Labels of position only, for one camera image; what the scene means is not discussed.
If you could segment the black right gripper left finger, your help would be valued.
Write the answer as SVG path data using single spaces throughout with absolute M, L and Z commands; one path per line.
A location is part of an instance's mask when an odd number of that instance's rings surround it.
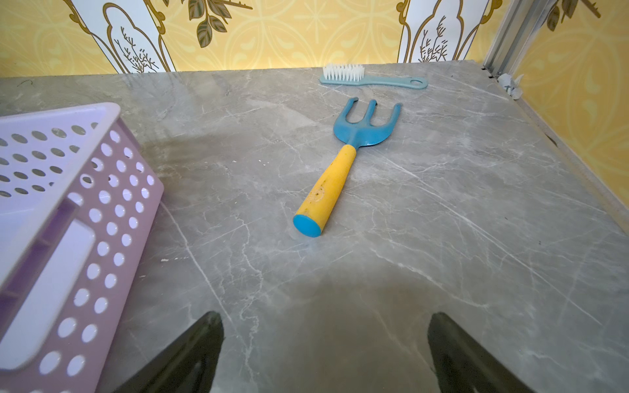
M 224 342 L 219 313 L 209 311 L 117 392 L 209 392 Z

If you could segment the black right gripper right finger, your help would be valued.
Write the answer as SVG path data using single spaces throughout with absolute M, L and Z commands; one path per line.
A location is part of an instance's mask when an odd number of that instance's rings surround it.
M 441 392 L 532 390 L 445 313 L 432 315 L 428 341 Z

